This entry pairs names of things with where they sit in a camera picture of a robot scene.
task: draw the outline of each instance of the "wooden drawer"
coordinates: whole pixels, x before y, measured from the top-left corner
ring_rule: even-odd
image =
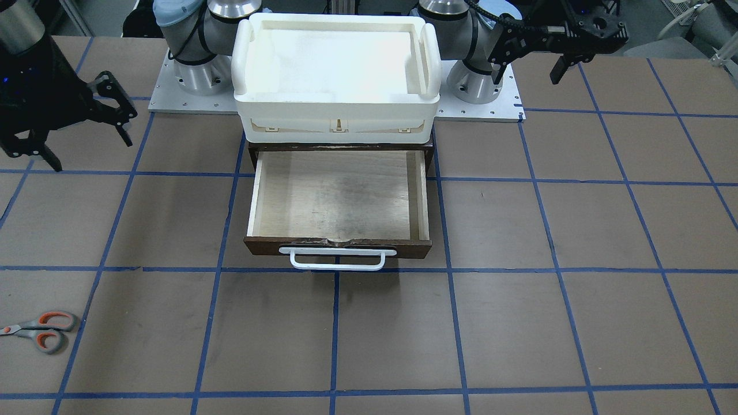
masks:
[[[288,254],[300,269],[378,270],[385,256],[425,258],[423,151],[259,154],[244,242],[254,255]],[[299,255],[376,255],[379,263],[301,264]]]

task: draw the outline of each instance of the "white tray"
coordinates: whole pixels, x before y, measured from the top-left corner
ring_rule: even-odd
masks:
[[[257,13],[232,60],[254,143],[425,143],[442,72],[433,26],[404,16]]]

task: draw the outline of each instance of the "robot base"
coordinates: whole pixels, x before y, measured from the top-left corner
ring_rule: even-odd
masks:
[[[151,93],[148,110],[179,114],[237,114],[233,86],[214,95],[194,95],[185,91],[177,80],[173,61],[164,56],[162,69]]]
[[[464,102],[449,91],[446,85],[451,68],[456,61],[442,61],[444,68],[441,83],[441,102],[436,118],[457,121],[517,122],[525,119],[525,112],[517,90],[512,65],[505,71],[505,80],[500,93],[490,103],[472,104]],[[237,114],[233,99],[233,88],[225,89],[217,95],[192,95],[181,88],[175,75],[174,65],[164,57],[162,69],[156,79],[148,106],[151,112],[179,114]]]
[[[456,61],[442,61],[444,82],[441,83],[441,103],[438,106],[436,119],[449,121],[489,121],[516,123],[525,119],[523,102],[517,90],[517,82],[512,72],[512,65],[507,67],[503,87],[497,97],[490,103],[472,104],[458,99],[450,90],[446,79]]]

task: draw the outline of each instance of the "drawer handle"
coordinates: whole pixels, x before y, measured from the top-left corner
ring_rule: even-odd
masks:
[[[379,271],[384,267],[388,256],[397,255],[395,250],[372,250],[357,248],[321,248],[321,247],[281,247],[280,253],[289,254],[289,261],[298,270],[332,270],[332,271]],[[297,262],[297,255],[357,255],[378,256],[378,264],[305,264]]]

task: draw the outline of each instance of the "scissors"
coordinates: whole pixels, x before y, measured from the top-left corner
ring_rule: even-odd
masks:
[[[52,318],[62,318],[60,323],[52,322]],[[36,348],[46,354],[54,354],[64,344],[64,334],[70,332],[78,319],[71,312],[53,310],[43,313],[35,320],[13,324],[0,329],[0,336],[15,335],[34,340]]]

